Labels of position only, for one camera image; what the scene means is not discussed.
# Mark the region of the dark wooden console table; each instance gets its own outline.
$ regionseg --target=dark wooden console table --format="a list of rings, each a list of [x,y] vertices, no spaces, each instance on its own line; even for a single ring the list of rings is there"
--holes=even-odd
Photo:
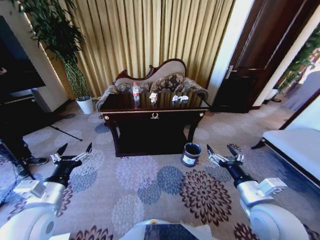
[[[175,94],[189,99],[172,102]],[[117,157],[182,153],[184,145],[193,141],[196,127],[209,109],[195,92],[159,93],[156,103],[151,103],[149,96],[140,94],[140,101],[135,102],[132,94],[110,94],[101,106],[100,113],[111,130]],[[190,125],[187,138],[186,125]]]

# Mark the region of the small white figurine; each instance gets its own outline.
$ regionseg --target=small white figurine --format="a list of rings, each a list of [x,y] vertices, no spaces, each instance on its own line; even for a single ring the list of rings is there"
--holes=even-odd
[[[174,95],[173,98],[172,98],[172,101],[178,101],[178,96]]]
[[[178,99],[180,99],[180,101],[182,102],[183,100],[188,100],[189,97],[188,96],[180,96],[180,97],[178,97]]]
[[[157,101],[157,94],[156,93],[151,93],[150,94],[150,97],[149,97],[150,99],[151,99],[151,103],[156,103],[156,101]]]

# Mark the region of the floor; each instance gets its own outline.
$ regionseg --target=floor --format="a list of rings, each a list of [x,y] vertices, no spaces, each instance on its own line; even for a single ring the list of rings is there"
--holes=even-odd
[[[229,155],[226,145],[232,144],[245,155],[244,169],[258,181],[279,177],[288,185],[275,196],[275,204],[295,214],[312,239],[320,239],[319,189],[267,147],[250,148],[264,131],[278,129],[291,114],[275,102],[246,114],[207,112],[194,134],[194,142],[204,151],[193,168],[182,165],[179,154],[115,157],[111,132],[98,113],[85,115],[75,102],[66,107],[64,119],[54,126],[83,141],[49,127],[24,139],[37,157],[48,157],[65,143],[69,145],[66,155],[79,154],[93,144],[91,159],[71,174],[56,234],[71,232],[74,240],[117,240],[134,224],[155,218],[192,226],[209,224],[220,240],[256,240],[231,177],[208,161],[205,149],[209,144],[218,153]],[[52,162],[31,168],[39,180],[49,177],[53,170]],[[15,182],[13,167],[3,157],[0,182],[3,198]],[[19,195],[9,194],[0,208],[0,226],[22,211],[25,203]]]

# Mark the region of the white flower pot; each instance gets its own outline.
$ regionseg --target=white flower pot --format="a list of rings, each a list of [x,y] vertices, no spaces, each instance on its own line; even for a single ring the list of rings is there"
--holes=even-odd
[[[92,114],[94,112],[94,105],[92,103],[92,99],[88,99],[85,101],[76,101],[84,114]]]

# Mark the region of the drawer handle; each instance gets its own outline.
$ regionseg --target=drawer handle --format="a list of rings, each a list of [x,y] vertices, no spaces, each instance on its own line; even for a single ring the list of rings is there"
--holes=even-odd
[[[159,119],[159,114],[156,112],[156,113],[152,113],[152,117],[150,117],[151,119]]]

